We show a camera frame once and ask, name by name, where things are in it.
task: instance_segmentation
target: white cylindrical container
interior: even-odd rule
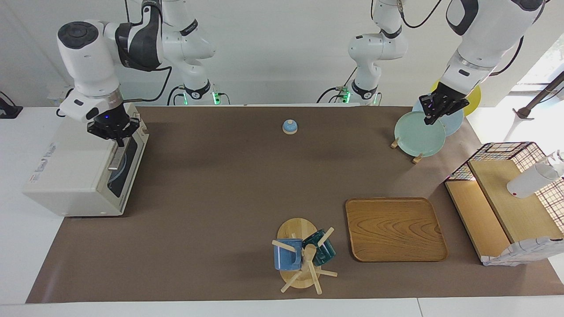
[[[527,198],[564,175],[564,152],[556,151],[543,157],[511,182],[507,190],[517,198]]]

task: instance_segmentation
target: light blue plate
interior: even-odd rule
[[[411,111],[423,111],[423,106],[419,99],[413,106]],[[457,112],[451,114],[450,116],[442,116],[439,121],[444,125],[444,129],[446,131],[447,137],[453,135],[455,132],[460,129],[462,126],[462,122],[464,120],[464,109],[460,109]]]
[[[429,157],[443,148],[447,138],[442,124],[425,124],[423,112],[408,112],[398,120],[394,134],[399,147],[411,156]]]

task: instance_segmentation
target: small round blue object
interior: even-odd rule
[[[294,120],[288,119],[284,121],[284,124],[282,125],[282,131],[284,131],[284,133],[286,134],[294,134],[298,131],[298,124]]]

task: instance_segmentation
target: brown tabletop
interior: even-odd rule
[[[484,267],[442,182],[479,147],[468,122],[437,155],[390,149],[409,108],[141,108],[151,137],[125,214],[67,218],[28,303],[531,296],[564,294],[547,260]],[[284,120],[299,124],[295,135]],[[425,197],[444,262],[360,263],[344,203]],[[315,289],[280,293],[271,240],[289,218],[334,227],[337,256]]]

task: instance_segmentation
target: black wire grid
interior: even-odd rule
[[[468,166],[470,161],[512,160],[517,168],[523,172],[544,156],[546,154],[535,142],[487,143],[452,173],[447,181],[475,180],[474,174]],[[560,231],[564,233],[564,179],[547,185],[537,191],[536,195]]]

